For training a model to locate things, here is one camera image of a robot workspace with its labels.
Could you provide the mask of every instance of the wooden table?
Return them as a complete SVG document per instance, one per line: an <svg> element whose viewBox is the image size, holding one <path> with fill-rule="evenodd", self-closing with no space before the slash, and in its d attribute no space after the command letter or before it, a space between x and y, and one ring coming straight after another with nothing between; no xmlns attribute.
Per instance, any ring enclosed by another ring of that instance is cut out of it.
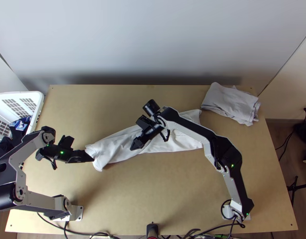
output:
<svg viewBox="0 0 306 239"><path fill-rule="evenodd" d="M251 87L238 87L255 94ZM37 129L50 126L75 138L74 149L84 149L110 134L135 124L150 99L179 112L199 109L209 86L52 85ZM245 229L234 233L298 229L262 109L259 122L247 127L210 111L201 124L228 137L243 156L242 176L255 206ZM115 235L144 235L152 221L162 235L182 235L192 228L206 230L220 224L220 206L229 199L222 175L204 151L138 155L107 165L98 172L91 163L58 162L54 171L47 160L34 155L25 162L29 190L63 194L84 206L83 220L70 222L79 232L109 231ZM227 233L229 228L215 232ZM62 234L34 212L12 210L6 231Z"/></svg>

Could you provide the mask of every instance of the floor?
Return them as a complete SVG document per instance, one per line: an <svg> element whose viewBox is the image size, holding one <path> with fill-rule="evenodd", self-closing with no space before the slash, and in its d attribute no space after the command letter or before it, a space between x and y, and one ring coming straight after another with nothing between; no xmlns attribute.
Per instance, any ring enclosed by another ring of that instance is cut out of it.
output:
<svg viewBox="0 0 306 239"><path fill-rule="evenodd" d="M286 137L292 131L292 124L269 122L268 127L275 147L283 144ZM283 149L277 151L278 156L281 155ZM306 151L306 145L294 134L289 141L287 151L283 155L280 164L287 185L291 185L296 175L298 185L306 183L306 164L302 162L303 154ZM298 223L299 230L286 232L273 232L275 239L306 239L306 188L300 189L295 193L294 212ZM273 238L270 233L252 233L238 234L235 237L242 239L270 239ZM70 239L88 238L83 236L70 235ZM138 239L140 236L125 236L122 239ZM17 239L63 239L63 235L39 235L19 233Z"/></svg>

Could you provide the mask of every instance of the black cable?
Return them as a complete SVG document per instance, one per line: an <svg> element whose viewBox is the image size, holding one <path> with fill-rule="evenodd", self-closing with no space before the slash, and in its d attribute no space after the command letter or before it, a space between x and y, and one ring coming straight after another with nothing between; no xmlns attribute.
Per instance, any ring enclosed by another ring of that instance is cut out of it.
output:
<svg viewBox="0 0 306 239"><path fill-rule="evenodd" d="M224 201L220 207L220 212L221 212L221 215L224 219L227 219L227 220L232 220L235 216L233 215L231 218L227 218L224 213L222 212L222 209L224 208L224 205L227 203L227 202L231 202L231 199L228 199L226 201Z"/></svg>
<svg viewBox="0 0 306 239"><path fill-rule="evenodd" d="M211 229L209 229L207 231L203 231L202 233L200 233L198 235L204 235L204 234L206 234L206 233L208 233L210 231L216 230L218 228L229 227L229 226L232 226L232 225L239 225L241 228L245 228L246 227L244 224L242 224L242 223L237 221L237 223L234 223L234 224L231 223L231 224L224 224L224 225L221 225L221 226L213 227L213 228L211 228Z"/></svg>
<svg viewBox="0 0 306 239"><path fill-rule="evenodd" d="M59 229L61 229L61 230L64 230L64 227L60 227L60 226L55 225L55 224L53 224L53 223L47 221L46 219L44 219L44 218L39 214L39 212L37 212L37 214L38 214L38 216L39 216L43 221L45 221L46 223L48 223L48 224L50 224L50 225L52 225L52 226L54 226L54 227L56 227L56 228L59 228ZM72 230L69 230L69 229L66 229L65 231L66 231L66 232L70 232L70 233L75 234L75 235L82 235L82 236L104 236L104 237L111 236L111 237L113 237L113 238L115 238L115 239L119 239L119 238L116 237L116 236L112 236L112 235L109 235L109 234L104 233L104 232L84 233L84 232L72 231Z"/></svg>
<svg viewBox="0 0 306 239"><path fill-rule="evenodd" d="M286 142L288 141L288 139L292 136L293 132L294 132L294 131L292 131L292 132L288 135L288 137L286 137L284 143L283 143L280 147L277 147L275 150L278 150L278 149L282 148L282 147L286 144Z"/></svg>
<svg viewBox="0 0 306 239"><path fill-rule="evenodd" d="M303 123L304 123L305 120L306 120L306 108L304 108L303 110L305 111L305 117L304 117L304 120L303 120ZM294 133L294 130L292 130L292 132L286 137L286 139L283 142L283 144L280 147L277 147L275 150L278 150L278 149L282 148L285 145L285 143L291 138L293 133Z"/></svg>
<svg viewBox="0 0 306 239"><path fill-rule="evenodd" d="M69 221L66 221L65 224L64 224L64 228L63 228L64 237L66 239L68 239L68 236L66 235L66 227L68 226L68 224L69 224Z"/></svg>
<svg viewBox="0 0 306 239"><path fill-rule="evenodd" d="M229 232L229 235L228 235L228 238L227 238L227 239L230 239L230 237L231 237L232 228L233 228L233 226L234 226L234 223L235 223L235 220L236 220L236 219L237 219L237 216L235 215L235 218L234 218L234 220L232 221L232 225L231 225L230 232Z"/></svg>
<svg viewBox="0 0 306 239"><path fill-rule="evenodd" d="M287 143L285 144L285 149L283 150L283 152L282 152L281 156L279 157L279 162L280 162L280 160L281 160L282 156L285 154L285 151L287 150L287 147L288 147L288 143L289 143L289 141L290 141L290 138L288 139Z"/></svg>
<svg viewBox="0 0 306 239"><path fill-rule="evenodd" d="M52 166L53 170L56 170L56 169L58 168L55 159L53 159L53 161L52 161L52 160L51 160L49 157L47 157L47 156L45 156L45 159L47 159L48 161L51 162L51 166Z"/></svg>
<svg viewBox="0 0 306 239"><path fill-rule="evenodd" d="M158 117L158 116L159 116L159 114L156 114L156 115L154 116L155 122L158 123L158 124L160 124L160 125L161 125L162 122L163 122L163 127L166 127L165 121L164 121L161 117ZM164 142L167 142L167 141L170 139L170 130L167 129L167 136L166 136L166 137L164 136L164 134L163 134L162 132L160 132L160 136L163 138Z"/></svg>

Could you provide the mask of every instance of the white laundry basket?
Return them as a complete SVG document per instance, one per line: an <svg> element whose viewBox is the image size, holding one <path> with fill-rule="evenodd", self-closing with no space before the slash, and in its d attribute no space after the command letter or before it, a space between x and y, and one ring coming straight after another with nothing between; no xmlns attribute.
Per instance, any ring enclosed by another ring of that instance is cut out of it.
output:
<svg viewBox="0 0 306 239"><path fill-rule="evenodd" d="M41 113L44 95L39 91L0 93L0 141L11 137L8 125L20 118L32 116L27 134L35 130Z"/></svg>

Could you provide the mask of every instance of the folded gray cloth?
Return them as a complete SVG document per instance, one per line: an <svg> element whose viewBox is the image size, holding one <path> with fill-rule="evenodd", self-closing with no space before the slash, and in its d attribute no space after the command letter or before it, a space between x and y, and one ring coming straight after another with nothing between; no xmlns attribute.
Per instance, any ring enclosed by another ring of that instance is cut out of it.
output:
<svg viewBox="0 0 306 239"><path fill-rule="evenodd" d="M206 93L201 108L251 126L253 121L259 121L257 114L260 105L258 97L237 90L235 87L227 88L214 82Z"/></svg>

